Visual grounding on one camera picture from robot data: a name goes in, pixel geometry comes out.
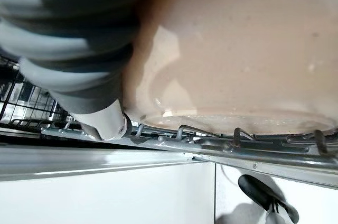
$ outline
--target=dishwasher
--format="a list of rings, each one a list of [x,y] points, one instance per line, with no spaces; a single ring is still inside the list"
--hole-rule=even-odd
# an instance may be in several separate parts
[[[4,144],[184,153],[337,189],[336,0],[1,1]]]

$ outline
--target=wire rack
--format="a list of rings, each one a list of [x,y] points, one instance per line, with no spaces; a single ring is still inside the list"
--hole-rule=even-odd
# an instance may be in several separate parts
[[[47,90],[29,83],[17,62],[0,57],[0,123],[20,120],[71,121]]]

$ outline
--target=dishwasher rack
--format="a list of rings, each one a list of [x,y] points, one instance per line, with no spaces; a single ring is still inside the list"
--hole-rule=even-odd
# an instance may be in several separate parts
[[[236,128],[232,135],[226,135],[188,125],[168,130],[141,124],[133,126],[131,134],[125,138],[103,141],[83,131],[81,124],[74,121],[47,91],[27,82],[19,73],[16,62],[1,58],[0,66],[5,72],[0,81],[1,130],[26,132],[30,137],[46,141],[53,139],[64,143],[67,139],[76,139],[78,142],[103,143],[102,146],[112,144],[113,147],[192,153],[198,160],[246,167],[257,172],[261,164],[272,165],[268,173],[285,166],[307,172],[317,170],[331,178],[334,175],[330,186],[338,188],[337,129],[316,130],[309,134],[250,135]]]
[[[15,119],[72,120],[46,90],[20,74],[16,61],[0,57],[0,71],[0,123],[13,125]]]

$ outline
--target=metal frame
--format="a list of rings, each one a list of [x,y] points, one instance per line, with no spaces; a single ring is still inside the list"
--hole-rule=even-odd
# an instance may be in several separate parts
[[[0,146],[0,181],[199,163],[191,154],[75,147]]]
[[[21,119],[48,117],[50,120],[70,120],[69,114],[59,106],[56,100],[47,92],[44,93],[41,88],[32,85],[20,74],[19,66],[15,61],[0,57],[0,66],[9,74],[6,79],[0,78],[0,104],[2,104],[0,120],[4,118],[5,112],[9,111],[11,116],[8,121],[11,122],[17,107],[26,109],[25,115],[20,117]],[[16,88],[20,89],[20,92],[17,96],[14,96]],[[46,94],[48,96],[44,103],[39,104],[39,100],[43,99],[42,96]],[[25,100],[23,104],[20,104],[19,100],[22,96]],[[41,116],[36,114],[37,111],[41,111]]]
[[[242,129],[236,128],[233,136],[224,136],[186,125],[182,125],[178,131],[166,131],[140,125],[135,128],[129,137],[107,141],[95,139],[81,130],[69,129],[69,125],[64,128],[44,128],[41,133],[54,137],[68,137],[174,152],[189,152],[203,156],[293,167],[338,170],[338,160],[335,155],[338,150],[338,133],[336,131],[315,132],[312,135],[250,136]],[[324,147],[322,144],[324,144],[326,152],[321,150]]]

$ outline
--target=black handle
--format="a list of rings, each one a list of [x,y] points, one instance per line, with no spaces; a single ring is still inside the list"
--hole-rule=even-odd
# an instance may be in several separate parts
[[[272,191],[270,187],[251,175],[242,175],[238,179],[238,186],[255,203],[265,210],[269,210],[269,207],[273,202],[273,197],[267,192]]]

